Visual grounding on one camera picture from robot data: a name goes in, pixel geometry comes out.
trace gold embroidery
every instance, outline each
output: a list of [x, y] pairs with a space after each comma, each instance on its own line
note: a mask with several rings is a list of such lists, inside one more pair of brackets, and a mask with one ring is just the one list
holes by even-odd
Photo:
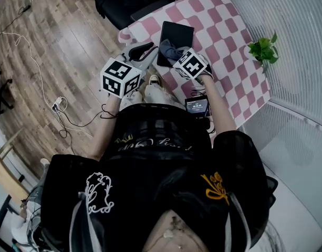
[[133, 135], [129, 135], [126, 139], [122, 139], [120, 140], [119, 138], [117, 138], [114, 143], [117, 143], [119, 144], [120, 142], [123, 142], [123, 143], [127, 143], [128, 141], [132, 140], [133, 139]]
[[222, 182], [223, 179], [222, 177], [218, 174], [218, 172], [214, 173], [214, 176], [210, 176], [210, 180], [206, 177], [206, 175], [201, 175], [202, 178], [204, 178], [208, 184], [211, 186], [211, 188], [207, 188], [206, 189], [206, 196], [210, 199], [214, 199], [214, 200], [220, 200], [222, 198], [225, 198], [226, 202], [228, 205], [230, 205], [230, 203], [228, 202], [228, 197], [226, 195], [226, 190], [224, 189]]

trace shoe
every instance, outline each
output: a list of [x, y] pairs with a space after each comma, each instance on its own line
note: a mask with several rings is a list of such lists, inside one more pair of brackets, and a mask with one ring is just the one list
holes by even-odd
[[48, 159], [40, 159], [40, 163], [45, 167], [45, 165], [50, 164]]
[[149, 79], [149, 85], [152, 85], [152, 84], [157, 84], [157, 85], [160, 85], [160, 79], [158, 76], [156, 75], [152, 75]]

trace checkered tablecloth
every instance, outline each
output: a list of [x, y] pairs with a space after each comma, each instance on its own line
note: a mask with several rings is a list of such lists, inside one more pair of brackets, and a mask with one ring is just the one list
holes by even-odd
[[[179, 0], [145, 16], [120, 31], [119, 41], [152, 41], [159, 46], [164, 21], [194, 27], [193, 49], [209, 61], [215, 85], [240, 127], [269, 99], [269, 84], [259, 62], [244, 55], [251, 36], [231, 0]], [[157, 65], [157, 71], [184, 103], [196, 81], [186, 80], [173, 69]]]

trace black notebook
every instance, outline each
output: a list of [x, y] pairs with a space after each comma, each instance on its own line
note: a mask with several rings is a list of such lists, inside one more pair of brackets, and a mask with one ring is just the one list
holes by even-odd
[[[166, 39], [176, 47], [192, 47], [193, 41], [193, 33], [194, 28], [186, 25], [181, 25], [177, 23], [171, 22], [164, 22], [162, 26], [161, 32], [161, 40], [163, 42]], [[159, 55], [157, 58], [157, 65], [165, 66], [165, 67], [172, 67], [169, 61], [161, 54], [159, 51]]]

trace black shirt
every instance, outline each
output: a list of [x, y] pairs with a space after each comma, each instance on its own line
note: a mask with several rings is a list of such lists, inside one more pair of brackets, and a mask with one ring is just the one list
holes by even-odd
[[[212, 149], [209, 134], [189, 113], [133, 105], [120, 112], [100, 163], [53, 157], [42, 197], [43, 232], [61, 251], [69, 250], [70, 228], [79, 251], [96, 251], [90, 232], [102, 251], [142, 251], [160, 216], [172, 209], [210, 251], [224, 251], [230, 214], [232, 251], [242, 251], [245, 226], [230, 193], [241, 205], [253, 245], [269, 207], [265, 172], [251, 138], [224, 132]], [[53, 216], [57, 204], [64, 210]]]

